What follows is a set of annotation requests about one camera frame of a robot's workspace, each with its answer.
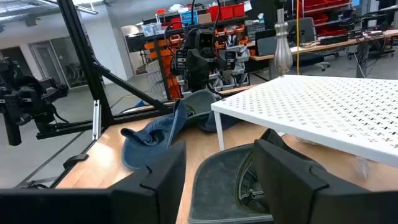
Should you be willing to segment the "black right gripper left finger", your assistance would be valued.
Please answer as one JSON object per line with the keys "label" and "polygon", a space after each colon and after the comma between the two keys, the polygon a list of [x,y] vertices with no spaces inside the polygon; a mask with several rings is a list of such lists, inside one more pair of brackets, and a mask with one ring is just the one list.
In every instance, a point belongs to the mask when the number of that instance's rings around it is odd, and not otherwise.
{"label": "black right gripper left finger", "polygon": [[106,189],[3,189],[0,224],[175,224],[186,144]]}

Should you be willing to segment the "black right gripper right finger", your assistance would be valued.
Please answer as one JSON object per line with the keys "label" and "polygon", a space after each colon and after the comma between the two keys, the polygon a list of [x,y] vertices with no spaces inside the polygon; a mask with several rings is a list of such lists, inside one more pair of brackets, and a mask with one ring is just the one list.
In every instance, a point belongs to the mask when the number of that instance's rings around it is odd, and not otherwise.
{"label": "black right gripper right finger", "polygon": [[275,224],[398,224],[398,191],[366,190],[262,139],[253,156]]}

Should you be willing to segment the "dark green cap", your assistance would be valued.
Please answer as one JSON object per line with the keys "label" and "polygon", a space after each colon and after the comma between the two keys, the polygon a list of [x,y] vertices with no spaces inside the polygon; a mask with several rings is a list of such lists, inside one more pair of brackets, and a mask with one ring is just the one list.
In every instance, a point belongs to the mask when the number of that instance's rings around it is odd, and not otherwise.
{"label": "dark green cap", "polygon": [[215,133],[216,122],[211,104],[221,98],[209,90],[199,90],[182,99],[186,106],[187,120],[184,128],[197,127],[204,132]]}

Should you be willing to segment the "blue denim cap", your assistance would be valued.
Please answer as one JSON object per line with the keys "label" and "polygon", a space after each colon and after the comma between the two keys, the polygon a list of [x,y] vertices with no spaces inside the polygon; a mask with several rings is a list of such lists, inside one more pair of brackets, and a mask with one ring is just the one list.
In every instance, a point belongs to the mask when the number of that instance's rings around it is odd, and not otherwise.
{"label": "blue denim cap", "polygon": [[183,101],[174,104],[174,111],[148,123],[142,130],[123,128],[125,137],[122,162],[132,170],[138,170],[165,152],[187,120],[187,107]]}

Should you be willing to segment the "green cap with pale stitching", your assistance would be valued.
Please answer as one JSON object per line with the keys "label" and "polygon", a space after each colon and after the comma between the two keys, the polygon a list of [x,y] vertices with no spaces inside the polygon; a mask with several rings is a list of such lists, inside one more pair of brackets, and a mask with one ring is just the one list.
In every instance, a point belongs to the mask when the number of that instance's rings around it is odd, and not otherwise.
{"label": "green cap with pale stitching", "polygon": [[205,159],[195,174],[189,224],[274,224],[254,167],[254,143]]}

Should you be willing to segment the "black rack with orange bins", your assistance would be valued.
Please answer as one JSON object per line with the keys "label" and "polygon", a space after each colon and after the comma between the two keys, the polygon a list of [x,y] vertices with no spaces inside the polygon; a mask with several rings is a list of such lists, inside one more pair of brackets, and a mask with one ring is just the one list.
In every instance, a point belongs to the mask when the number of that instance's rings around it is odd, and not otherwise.
{"label": "black rack with orange bins", "polygon": [[224,50],[226,44],[223,41],[224,37],[228,34],[242,35],[245,27],[245,17],[237,17],[234,19],[227,19],[219,22],[211,22],[207,24],[192,25],[173,29],[172,27],[181,22],[171,22],[170,27],[163,30],[161,34],[146,37],[144,48],[149,50],[149,58],[159,64],[159,72],[162,75],[160,83],[165,88],[167,98],[172,100],[182,98],[184,95],[189,94],[188,83],[183,80],[183,76],[178,72],[172,71],[172,52],[182,46],[183,38],[190,34],[192,35],[198,29],[217,28],[215,39],[215,49],[217,52]]}

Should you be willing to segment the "blue cardboard box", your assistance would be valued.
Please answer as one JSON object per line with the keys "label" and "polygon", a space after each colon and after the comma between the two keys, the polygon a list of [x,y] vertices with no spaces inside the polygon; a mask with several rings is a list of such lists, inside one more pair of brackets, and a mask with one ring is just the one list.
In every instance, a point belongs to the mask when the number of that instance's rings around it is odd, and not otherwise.
{"label": "blue cardboard box", "polygon": [[193,14],[191,11],[183,12],[180,14],[181,22],[183,26],[197,25],[198,24],[198,14],[194,10]]}

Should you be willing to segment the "black table clamp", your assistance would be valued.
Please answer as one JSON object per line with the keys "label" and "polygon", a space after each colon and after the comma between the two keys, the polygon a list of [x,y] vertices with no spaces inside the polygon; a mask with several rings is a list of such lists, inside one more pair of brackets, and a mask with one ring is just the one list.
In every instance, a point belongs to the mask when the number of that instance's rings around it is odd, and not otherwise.
{"label": "black table clamp", "polygon": [[63,163],[63,168],[65,170],[67,170],[67,169],[75,166],[77,163],[87,160],[87,158],[89,158],[89,155],[87,155],[87,154],[78,154],[78,155],[72,156],[72,157],[68,158]]}

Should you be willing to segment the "large red plastic bin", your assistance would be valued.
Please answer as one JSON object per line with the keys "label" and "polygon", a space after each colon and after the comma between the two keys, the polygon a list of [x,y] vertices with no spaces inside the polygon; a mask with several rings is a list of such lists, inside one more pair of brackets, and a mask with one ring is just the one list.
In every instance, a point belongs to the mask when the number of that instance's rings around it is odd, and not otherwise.
{"label": "large red plastic bin", "polygon": [[213,22],[216,21],[217,17],[219,17],[219,21],[232,19],[234,17],[233,6],[222,6],[220,12],[218,12],[218,6],[211,6],[206,12],[210,13]]}

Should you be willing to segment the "clear plastic box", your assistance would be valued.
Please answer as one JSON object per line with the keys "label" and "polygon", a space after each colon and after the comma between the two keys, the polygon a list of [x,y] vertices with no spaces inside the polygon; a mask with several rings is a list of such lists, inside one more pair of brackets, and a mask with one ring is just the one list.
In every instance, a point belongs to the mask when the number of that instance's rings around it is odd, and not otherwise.
{"label": "clear plastic box", "polygon": [[159,35],[162,33],[162,24],[159,22],[141,25],[145,37]]}

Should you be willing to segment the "black laptop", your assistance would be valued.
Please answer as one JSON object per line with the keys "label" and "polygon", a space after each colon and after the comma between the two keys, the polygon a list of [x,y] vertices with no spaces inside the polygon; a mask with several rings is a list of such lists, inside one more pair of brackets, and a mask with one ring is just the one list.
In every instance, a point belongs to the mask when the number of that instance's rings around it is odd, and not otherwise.
{"label": "black laptop", "polygon": [[256,32],[255,43],[257,56],[273,55],[277,46],[275,30],[267,29],[261,32]]}

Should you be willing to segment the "table lamp with white shade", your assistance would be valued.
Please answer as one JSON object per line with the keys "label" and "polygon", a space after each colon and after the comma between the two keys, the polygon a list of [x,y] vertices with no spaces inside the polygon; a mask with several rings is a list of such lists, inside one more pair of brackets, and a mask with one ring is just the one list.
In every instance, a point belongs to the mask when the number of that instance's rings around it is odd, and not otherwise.
{"label": "table lamp with white shade", "polygon": [[277,23],[274,26],[277,45],[274,53],[275,69],[285,75],[293,64],[293,56],[287,40],[288,23],[285,22],[284,4],[287,0],[274,0],[277,14]]}

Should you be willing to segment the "white perforated metal shelf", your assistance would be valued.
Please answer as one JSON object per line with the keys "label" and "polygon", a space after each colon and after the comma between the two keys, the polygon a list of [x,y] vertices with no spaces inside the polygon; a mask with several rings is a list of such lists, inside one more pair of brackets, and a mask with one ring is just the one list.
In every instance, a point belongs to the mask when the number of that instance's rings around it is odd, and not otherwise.
{"label": "white perforated metal shelf", "polygon": [[284,75],[211,109],[398,167],[398,80]]}

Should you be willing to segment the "grey office chair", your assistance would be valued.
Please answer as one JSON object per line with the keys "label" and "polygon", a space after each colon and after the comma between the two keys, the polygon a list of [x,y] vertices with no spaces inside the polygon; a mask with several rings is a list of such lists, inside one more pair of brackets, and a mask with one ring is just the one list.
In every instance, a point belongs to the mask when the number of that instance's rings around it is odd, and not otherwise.
{"label": "grey office chair", "polygon": [[[288,35],[287,40],[289,47],[297,47],[297,42],[300,44],[312,44],[316,40],[316,32],[314,28],[313,19],[311,17],[305,17],[303,19],[293,19],[287,21]],[[320,53],[308,52],[301,53],[298,56],[293,55],[292,67],[296,70],[302,67],[318,67],[321,71],[325,71],[326,68],[330,67],[328,62],[325,62],[324,56]]]}

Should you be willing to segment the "shelf rack with red bins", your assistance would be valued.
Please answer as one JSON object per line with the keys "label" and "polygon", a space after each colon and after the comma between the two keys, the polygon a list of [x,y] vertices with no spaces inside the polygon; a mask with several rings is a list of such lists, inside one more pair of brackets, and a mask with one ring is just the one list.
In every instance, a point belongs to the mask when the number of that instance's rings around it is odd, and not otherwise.
{"label": "shelf rack with red bins", "polygon": [[301,0],[300,17],[313,19],[317,37],[347,33],[353,12],[352,0]]}

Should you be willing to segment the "black keyboard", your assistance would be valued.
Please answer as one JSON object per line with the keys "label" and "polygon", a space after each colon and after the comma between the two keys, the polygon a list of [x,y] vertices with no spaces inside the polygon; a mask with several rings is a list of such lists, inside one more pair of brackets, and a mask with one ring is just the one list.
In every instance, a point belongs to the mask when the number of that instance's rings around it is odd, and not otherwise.
{"label": "black keyboard", "polygon": [[340,42],[346,42],[348,41],[348,35],[346,34],[341,34],[341,35],[335,35],[335,36],[330,36],[330,37],[324,37],[319,40],[320,45],[331,45],[331,44],[337,44]]}

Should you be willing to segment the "silver metal bracket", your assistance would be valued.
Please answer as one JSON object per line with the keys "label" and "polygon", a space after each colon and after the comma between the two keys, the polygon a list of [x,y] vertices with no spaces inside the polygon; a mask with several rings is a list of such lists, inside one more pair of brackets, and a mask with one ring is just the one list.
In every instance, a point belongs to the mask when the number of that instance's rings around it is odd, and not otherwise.
{"label": "silver metal bracket", "polygon": [[101,134],[101,103],[100,100],[93,102],[93,119],[92,119],[92,140],[98,140]]}

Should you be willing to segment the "black aluminium frame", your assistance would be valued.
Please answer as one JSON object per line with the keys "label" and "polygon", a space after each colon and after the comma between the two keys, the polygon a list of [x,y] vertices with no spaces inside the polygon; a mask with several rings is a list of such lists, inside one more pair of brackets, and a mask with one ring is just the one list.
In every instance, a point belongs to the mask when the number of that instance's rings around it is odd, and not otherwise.
{"label": "black aluminium frame", "polygon": [[[166,105],[159,100],[151,98],[149,95],[121,80],[107,70],[107,68],[104,68],[102,65],[100,65],[100,63],[95,59],[94,53],[86,41],[80,19],[76,12],[76,6],[72,0],[46,1],[56,4],[59,7],[65,25],[72,39],[73,46],[77,52],[78,59],[82,65],[82,69],[88,79],[88,86],[91,95],[94,100],[100,100],[101,134],[99,138],[102,137],[103,133],[106,132],[110,126],[129,123],[132,121],[139,121],[142,119],[155,118],[161,115],[169,114],[173,111],[171,105]],[[143,108],[138,111],[113,115],[100,81],[101,76],[104,76],[128,92],[144,100],[150,104],[151,107],[146,109]],[[56,131],[40,134],[39,136],[44,139],[88,130],[92,130],[92,120],[66,124]],[[92,146],[96,141],[92,141],[89,146]]]}

